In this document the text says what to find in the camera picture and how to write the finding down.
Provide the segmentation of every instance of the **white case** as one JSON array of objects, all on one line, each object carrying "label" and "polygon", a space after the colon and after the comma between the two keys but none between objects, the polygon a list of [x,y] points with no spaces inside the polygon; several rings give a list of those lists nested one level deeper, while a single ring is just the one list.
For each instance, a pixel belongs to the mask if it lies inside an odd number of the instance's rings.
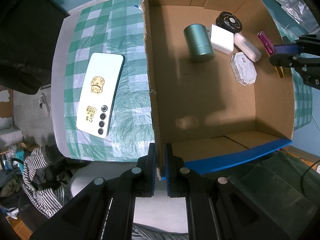
[{"label": "white case", "polygon": [[225,54],[233,52],[233,33],[212,24],[210,40],[214,49]]},{"label": "white case", "polygon": [[[77,111],[76,127],[100,138],[109,133],[109,122],[112,113],[116,87],[124,62],[122,55],[93,53],[84,77]],[[102,107],[107,106],[105,119],[101,119]]]},{"label": "white case", "polygon": [[234,43],[253,62],[257,62],[261,59],[261,52],[240,33],[235,33]]},{"label": "white case", "polygon": [[241,85],[250,85],[256,81],[257,72],[254,68],[253,62],[249,60],[243,52],[237,52],[232,55],[230,60],[233,73],[236,80]]}]

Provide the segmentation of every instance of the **cardboard box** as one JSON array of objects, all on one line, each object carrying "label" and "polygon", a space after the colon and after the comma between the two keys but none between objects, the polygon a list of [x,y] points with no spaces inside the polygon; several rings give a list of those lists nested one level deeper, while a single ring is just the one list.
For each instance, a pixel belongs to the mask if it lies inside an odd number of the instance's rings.
[{"label": "cardboard box", "polygon": [[[164,148],[186,167],[207,173],[257,158],[291,142],[294,92],[290,69],[280,79],[256,35],[273,44],[280,34],[261,0],[142,0],[150,100],[158,174]],[[231,56],[196,64],[189,59],[183,30],[210,26],[222,11],[235,14],[242,35],[261,52],[256,82],[242,86],[230,68]]]}]

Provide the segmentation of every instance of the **small fan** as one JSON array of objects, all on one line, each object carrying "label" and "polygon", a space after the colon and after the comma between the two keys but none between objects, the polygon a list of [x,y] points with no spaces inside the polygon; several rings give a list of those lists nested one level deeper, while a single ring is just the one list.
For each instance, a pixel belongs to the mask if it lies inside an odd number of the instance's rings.
[{"label": "small fan", "polygon": [[242,24],[239,19],[229,12],[222,12],[216,19],[216,25],[229,32],[239,33],[242,30]]}]

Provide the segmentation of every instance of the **teal metal canister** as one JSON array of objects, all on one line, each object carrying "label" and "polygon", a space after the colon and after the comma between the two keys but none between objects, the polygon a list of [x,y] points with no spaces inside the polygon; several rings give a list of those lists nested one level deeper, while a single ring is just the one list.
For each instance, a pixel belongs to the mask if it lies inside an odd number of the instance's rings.
[{"label": "teal metal canister", "polygon": [[202,24],[192,24],[183,31],[192,62],[206,62],[215,57],[207,29]]}]

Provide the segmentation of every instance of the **white box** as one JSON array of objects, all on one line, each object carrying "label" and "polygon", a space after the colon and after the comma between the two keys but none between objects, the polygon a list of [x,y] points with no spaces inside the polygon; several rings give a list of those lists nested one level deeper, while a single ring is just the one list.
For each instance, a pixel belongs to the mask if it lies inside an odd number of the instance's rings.
[{"label": "white box", "polygon": [[212,24],[210,40],[214,49],[225,54],[233,52],[233,33]]},{"label": "white box", "polygon": [[253,84],[256,81],[257,72],[254,68],[253,62],[247,58],[243,52],[238,52],[232,55],[230,60],[233,73],[236,80],[246,86]]}]

